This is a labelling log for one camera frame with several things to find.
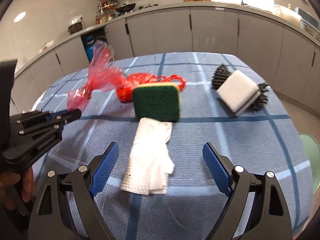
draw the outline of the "green plastic chair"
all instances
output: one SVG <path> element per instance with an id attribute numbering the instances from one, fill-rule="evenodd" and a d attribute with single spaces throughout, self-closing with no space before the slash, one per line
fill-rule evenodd
<path id="1" fill-rule="evenodd" d="M 302 140 L 306 156 L 310 161 L 314 194 L 320 185 L 320 146 L 317 140 L 309 133 L 300 132 L 299 136 Z"/>

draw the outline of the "beige floor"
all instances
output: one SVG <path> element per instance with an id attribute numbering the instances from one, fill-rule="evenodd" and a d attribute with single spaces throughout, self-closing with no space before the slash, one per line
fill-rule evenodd
<path id="1" fill-rule="evenodd" d="M 293 125 L 295 126 L 297 132 L 308 132 L 312 134 L 313 137 L 316 138 L 318 142 L 320 142 L 320 119 L 286 101 L 282 100 L 281 102 L 284 105 L 284 108 L 286 109 L 286 111 L 288 112 L 291 118 L 291 121 L 293 122 Z M 320 206 L 320 188 L 313 195 L 313 203 L 312 203 L 312 208 L 311 208 L 308 222 L 316 213 L 319 206 Z"/>

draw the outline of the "metal screw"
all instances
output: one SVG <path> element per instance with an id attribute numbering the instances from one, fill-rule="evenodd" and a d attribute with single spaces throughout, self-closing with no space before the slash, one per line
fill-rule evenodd
<path id="1" fill-rule="evenodd" d="M 236 167 L 235 167 L 235 170 L 236 170 L 237 172 L 243 172 L 243 171 L 244 171 L 244 168 L 243 168 L 242 166 L 236 166 Z"/>
<path id="2" fill-rule="evenodd" d="M 268 172 L 267 172 L 267 176 L 268 176 L 269 178 L 273 178 L 273 177 L 275 176 L 275 174 L 274 174 L 272 171 L 268 171 Z"/>
<path id="3" fill-rule="evenodd" d="M 81 165 L 78 170 L 79 170 L 80 172 L 84 172 L 84 171 L 86 171 L 87 169 L 88 169 L 87 166 Z"/>
<path id="4" fill-rule="evenodd" d="M 49 177 L 53 177 L 55 174 L 56 174 L 56 173 L 55 173 L 54 171 L 49 171 L 49 172 L 48 172 L 48 176 L 49 176 Z"/>

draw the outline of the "green and yellow sponge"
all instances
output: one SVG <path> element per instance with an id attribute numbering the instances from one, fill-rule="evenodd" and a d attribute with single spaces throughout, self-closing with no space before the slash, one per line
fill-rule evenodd
<path id="1" fill-rule="evenodd" d="M 147 83 L 132 92 L 136 117 L 176 122 L 180 117 L 180 90 L 172 82 Z"/>

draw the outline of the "blue plaid tablecloth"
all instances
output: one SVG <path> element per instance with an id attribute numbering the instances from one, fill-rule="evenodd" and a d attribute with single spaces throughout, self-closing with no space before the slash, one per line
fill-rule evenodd
<path id="1" fill-rule="evenodd" d="M 227 201 L 202 158 L 202 146 L 211 142 L 220 154 L 249 172 L 273 171 L 284 192 L 292 228 L 298 228 L 309 216 L 313 192 L 310 163 L 299 135 L 271 89 L 269 103 L 261 112 L 247 110 L 232 117 L 211 89 L 212 75 L 221 63 L 231 72 L 239 69 L 256 83 L 264 82 L 233 55 L 167 53 L 115 62 L 128 74 L 178 74 L 188 81 L 181 93 L 181 118 L 173 124 L 168 142 L 175 169 L 166 195 L 142 196 L 120 190 L 138 121 L 133 104 L 120 103 L 114 90 L 94 91 L 81 119 L 65 126 L 63 141 L 34 164 L 37 188 L 49 170 L 71 172 L 115 141 L 120 156 L 95 201 L 116 239 L 205 239 Z M 84 85 L 86 77 L 84 69 L 61 78 L 47 90 L 37 109 L 66 109 L 67 92 Z M 236 235 L 245 228 L 252 201 L 250 193 Z M 69 202 L 78 231 L 86 235 L 72 193 Z"/>

